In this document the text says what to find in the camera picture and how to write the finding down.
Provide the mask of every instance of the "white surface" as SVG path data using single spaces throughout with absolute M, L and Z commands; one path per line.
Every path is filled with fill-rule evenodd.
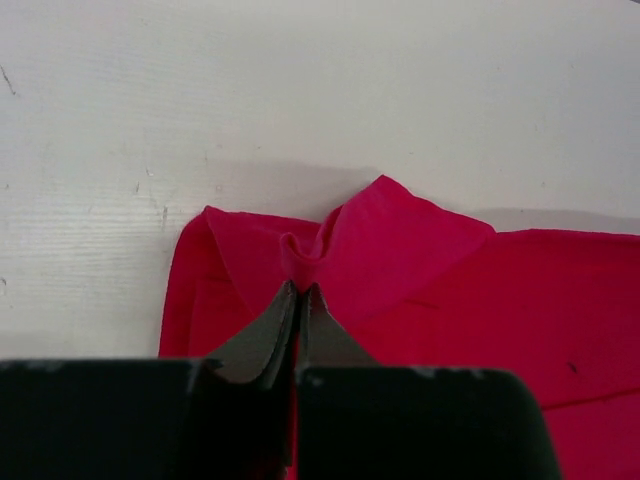
M 383 172 L 640 233 L 639 45 L 627 0 L 2 0 L 0 356 L 153 355 L 205 204 L 319 219 Z

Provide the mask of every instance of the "red fabric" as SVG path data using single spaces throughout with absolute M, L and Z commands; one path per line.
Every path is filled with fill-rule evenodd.
M 566 478 L 640 478 L 640 237 L 495 233 L 387 177 L 321 225 L 207 207 L 176 247 L 160 355 L 207 354 L 288 278 L 384 364 L 515 372 Z

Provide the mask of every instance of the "red cloth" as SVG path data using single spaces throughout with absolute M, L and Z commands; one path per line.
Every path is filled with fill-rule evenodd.
M 289 278 L 383 364 L 515 372 L 566 478 L 640 478 L 640 237 L 496 233 L 387 177 L 321 225 L 207 207 L 176 247 L 160 355 L 209 353 Z

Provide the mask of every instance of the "garment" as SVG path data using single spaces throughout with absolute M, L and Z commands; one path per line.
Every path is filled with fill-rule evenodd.
M 176 247 L 161 356 L 205 355 L 293 279 L 385 365 L 504 368 L 568 479 L 640 478 L 640 237 L 496 233 L 388 177 L 322 224 L 207 207 Z

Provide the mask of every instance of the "scratch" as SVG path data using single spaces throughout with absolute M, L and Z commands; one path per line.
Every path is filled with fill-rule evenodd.
M 9 90 L 11 91 L 11 95 L 15 96 L 16 91 L 13 89 L 13 85 L 11 85 L 11 80 L 9 80 L 9 77 L 7 76 L 7 72 L 4 71 L 4 67 L 2 65 L 0 65 L 0 70 L 2 70 L 2 76 L 4 77 L 4 81 L 7 82 L 7 85 L 9 85 Z
M 169 215 L 169 207 L 164 207 L 162 209 L 162 226 L 161 230 L 164 232 L 165 227 L 167 226 L 167 216 Z

